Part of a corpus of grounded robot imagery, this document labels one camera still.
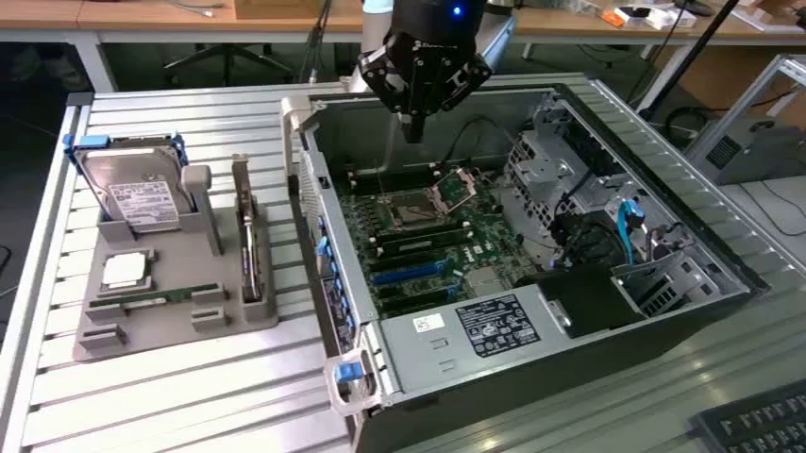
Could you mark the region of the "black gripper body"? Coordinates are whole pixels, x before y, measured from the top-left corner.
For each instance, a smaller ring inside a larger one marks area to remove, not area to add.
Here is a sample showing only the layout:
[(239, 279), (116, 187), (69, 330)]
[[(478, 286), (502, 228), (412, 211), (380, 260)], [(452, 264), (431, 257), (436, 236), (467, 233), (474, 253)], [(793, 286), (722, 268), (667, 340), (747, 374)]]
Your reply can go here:
[(414, 111), (414, 61), (438, 55), (464, 62), (478, 53), (483, 1), (396, 1), (384, 39), (394, 65), (410, 84)]

